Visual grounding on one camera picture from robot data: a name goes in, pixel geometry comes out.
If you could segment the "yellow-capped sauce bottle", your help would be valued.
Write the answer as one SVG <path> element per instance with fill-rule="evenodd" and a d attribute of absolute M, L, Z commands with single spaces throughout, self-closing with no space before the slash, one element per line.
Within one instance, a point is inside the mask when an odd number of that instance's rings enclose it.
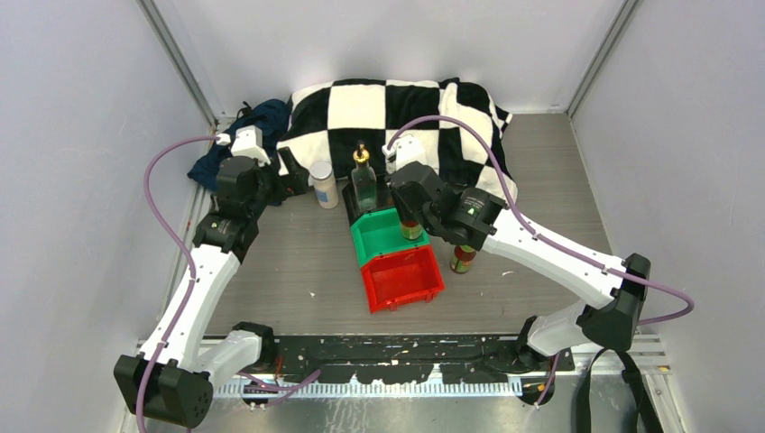
<path fill-rule="evenodd" d="M 414 213 L 402 204 L 397 206 L 397 212 L 403 237 L 411 241 L 420 239 L 423 229 L 420 222 L 414 216 Z"/>
<path fill-rule="evenodd" d="M 456 245 L 449 266 L 454 273 L 464 274 L 470 271 L 477 251 L 468 245 Z"/>

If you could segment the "gold-top clear glass bottle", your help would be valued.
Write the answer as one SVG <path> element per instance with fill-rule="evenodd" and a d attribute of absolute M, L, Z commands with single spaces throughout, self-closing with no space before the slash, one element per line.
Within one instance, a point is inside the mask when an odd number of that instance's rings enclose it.
<path fill-rule="evenodd" d="M 377 178 L 370 164 L 370 153 L 364 142 L 358 141 L 353 152 L 355 167 L 351 171 L 355 199 L 361 213 L 374 210 L 377 202 Z"/>

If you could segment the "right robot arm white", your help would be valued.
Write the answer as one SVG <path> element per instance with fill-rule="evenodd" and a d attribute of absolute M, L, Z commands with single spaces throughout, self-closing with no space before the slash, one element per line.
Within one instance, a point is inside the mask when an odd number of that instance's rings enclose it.
<path fill-rule="evenodd" d="M 418 221 L 429 235 L 508 258 L 577 295 L 578 302 L 567 309 L 530 318 L 514 347 L 520 366 L 538 370 L 552 355 L 585 343 L 631 349 L 646 298 L 636 278 L 650 271 L 648 259 L 605 256 L 521 222 L 501 198 L 478 188 L 453 189 L 417 161 L 395 171 L 388 182 L 400 216 Z"/>

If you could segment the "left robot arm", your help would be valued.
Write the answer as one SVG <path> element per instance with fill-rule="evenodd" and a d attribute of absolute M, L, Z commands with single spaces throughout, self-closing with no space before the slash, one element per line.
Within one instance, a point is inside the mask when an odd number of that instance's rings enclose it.
<path fill-rule="evenodd" d="M 214 206 L 188 248 L 177 235 L 188 268 L 158 326 L 137 355 L 118 358 L 114 376 L 139 431 L 155 419 L 192 430 L 207 416 L 214 391 L 250 368 L 267 373 L 278 345 L 265 325 L 240 322 L 225 339 L 199 350 L 212 314 L 259 233 L 271 203 L 287 197 L 279 170 L 258 145 L 234 150 L 221 162 Z"/>

